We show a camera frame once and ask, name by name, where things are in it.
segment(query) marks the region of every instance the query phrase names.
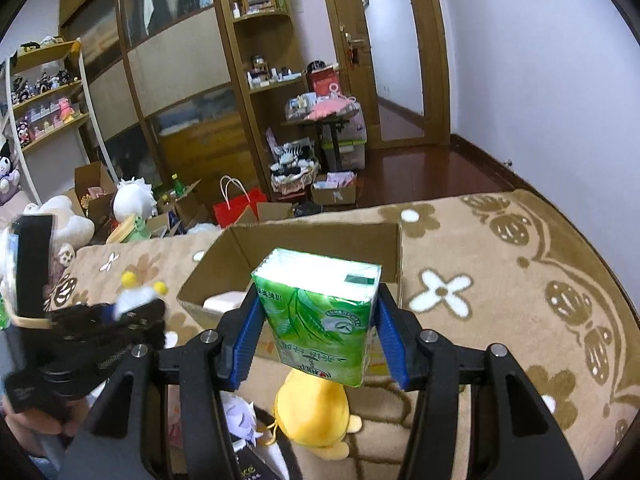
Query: green tissue pack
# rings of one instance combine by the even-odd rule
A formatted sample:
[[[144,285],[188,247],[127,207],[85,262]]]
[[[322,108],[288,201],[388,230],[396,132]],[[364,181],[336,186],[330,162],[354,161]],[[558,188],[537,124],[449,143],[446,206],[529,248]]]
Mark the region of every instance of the green tissue pack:
[[[271,251],[252,278],[280,361],[346,386],[360,386],[381,271],[373,264]]]

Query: beige patterned carpet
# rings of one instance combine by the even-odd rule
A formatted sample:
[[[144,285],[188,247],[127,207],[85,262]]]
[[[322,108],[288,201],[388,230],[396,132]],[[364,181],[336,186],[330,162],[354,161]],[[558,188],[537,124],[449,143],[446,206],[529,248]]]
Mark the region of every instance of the beige patterned carpet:
[[[563,429],[586,478],[610,455],[640,408],[640,331],[620,289],[581,236],[532,194],[473,195],[318,215],[301,221],[402,224],[402,306],[454,343],[505,343]],[[124,270],[169,286],[168,327],[185,342],[200,327],[175,299],[215,235],[174,237],[79,251],[52,298],[114,301]],[[382,363],[373,363],[379,374]],[[256,358],[240,394],[271,411],[288,368]],[[469,391],[460,395],[453,478],[466,476]],[[323,462],[300,446],[286,476],[308,480],[395,478],[415,394],[371,376],[349,390],[364,426],[350,457]]]

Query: red gift bag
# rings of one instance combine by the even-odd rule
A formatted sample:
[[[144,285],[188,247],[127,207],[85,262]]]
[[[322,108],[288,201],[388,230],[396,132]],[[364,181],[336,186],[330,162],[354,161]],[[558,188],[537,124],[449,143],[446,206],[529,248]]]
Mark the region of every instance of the red gift bag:
[[[235,198],[229,200],[227,189],[229,187],[229,184],[231,183],[241,189],[244,195],[236,196]],[[244,212],[247,205],[251,206],[251,209],[254,210],[254,214],[257,217],[258,209],[256,204],[258,202],[267,202],[267,196],[260,190],[259,187],[254,187],[249,192],[246,192],[246,189],[242,185],[242,182],[240,182],[236,178],[231,178],[228,175],[225,175],[220,179],[220,191],[222,193],[222,198],[224,198],[225,201],[213,206],[213,214],[216,216],[220,227],[226,227],[238,220],[239,216]]]

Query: red box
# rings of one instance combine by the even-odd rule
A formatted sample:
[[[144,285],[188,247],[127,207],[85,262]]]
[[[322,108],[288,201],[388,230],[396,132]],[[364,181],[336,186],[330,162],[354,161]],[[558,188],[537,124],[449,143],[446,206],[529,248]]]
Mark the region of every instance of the red box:
[[[314,92],[318,96],[329,95],[329,86],[332,83],[336,83],[338,85],[338,94],[342,93],[342,89],[340,88],[340,78],[338,78],[338,73],[332,66],[328,66],[327,68],[320,70],[314,70],[306,76],[309,79],[309,86],[313,88]]]

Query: metal screw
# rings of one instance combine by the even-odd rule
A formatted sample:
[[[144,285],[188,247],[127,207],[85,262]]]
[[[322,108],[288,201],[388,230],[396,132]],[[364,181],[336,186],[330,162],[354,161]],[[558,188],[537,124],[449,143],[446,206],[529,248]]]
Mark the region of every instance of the metal screw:
[[[200,334],[200,341],[203,343],[213,343],[216,339],[218,339],[218,332],[215,330],[205,330]]]
[[[434,330],[423,330],[420,332],[420,339],[425,343],[435,343],[438,340],[438,333]]]
[[[505,345],[500,343],[494,343],[491,345],[491,353],[496,357],[505,357],[509,353]]]
[[[147,352],[149,352],[149,350],[146,345],[135,345],[131,349],[131,355],[133,355],[133,357],[144,357]]]

